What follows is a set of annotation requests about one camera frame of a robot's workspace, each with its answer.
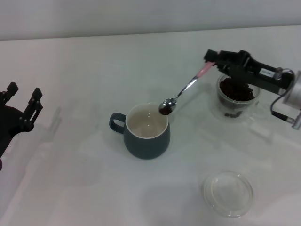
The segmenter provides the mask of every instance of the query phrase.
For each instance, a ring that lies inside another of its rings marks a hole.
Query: cable
[[[284,71],[284,70],[286,70],[286,71],[290,72],[291,74],[293,74],[293,81],[292,81],[291,84],[288,86],[288,88],[286,89],[286,91],[285,91],[282,95],[280,95],[279,97],[277,97],[276,100],[274,100],[274,101],[271,103],[271,106],[270,106],[270,108],[269,108],[270,111],[271,111],[271,113],[273,113],[273,106],[274,106],[274,104],[275,104],[278,100],[280,100],[282,97],[284,97],[284,96],[292,89],[293,85],[295,84],[295,73],[294,73],[291,69],[288,69],[288,68],[283,69],[283,71]]]

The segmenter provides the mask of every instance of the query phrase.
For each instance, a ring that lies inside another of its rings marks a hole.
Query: table surface
[[[242,123],[221,121],[208,108],[220,75],[211,69],[179,99],[169,148],[150,161],[108,125],[113,112],[176,95],[209,48],[297,71],[300,40],[301,26],[287,26],[0,42],[0,90],[19,86],[8,105],[25,109],[39,87],[44,106],[2,157],[0,225],[300,225],[301,131],[270,116],[276,95],[263,91],[259,113]],[[255,202],[241,218],[204,204],[200,185],[220,170],[251,181]]]

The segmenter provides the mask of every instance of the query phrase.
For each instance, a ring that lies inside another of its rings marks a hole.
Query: ceramic mug
[[[117,125],[114,120],[124,122]],[[159,157],[168,147],[170,141],[169,120],[158,112],[158,105],[137,105],[125,116],[113,113],[110,128],[123,134],[124,143],[129,152],[140,159]]]

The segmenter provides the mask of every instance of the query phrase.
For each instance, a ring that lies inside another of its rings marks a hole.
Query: metal spoon
[[[214,62],[207,62],[205,66],[197,73],[197,75],[194,76],[193,79],[191,79],[190,82],[179,92],[177,96],[175,96],[174,98],[166,99],[159,105],[159,112],[162,115],[169,115],[171,112],[173,112],[177,105],[178,97],[182,95],[182,93],[185,92],[190,86],[192,86],[192,84],[195,83],[196,80],[202,75],[204,75],[213,65]]]

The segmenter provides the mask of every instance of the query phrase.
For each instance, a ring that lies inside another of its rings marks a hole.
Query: mug handle
[[[120,126],[120,125],[117,125],[114,120],[118,120],[118,121],[121,121],[121,122],[126,122],[126,116],[124,114],[121,114],[121,113],[113,113],[110,117],[110,128],[115,131],[115,132],[118,132],[118,133],[121,133],[123,134],[123,131],[124,131],[124,127],[123,126]]]

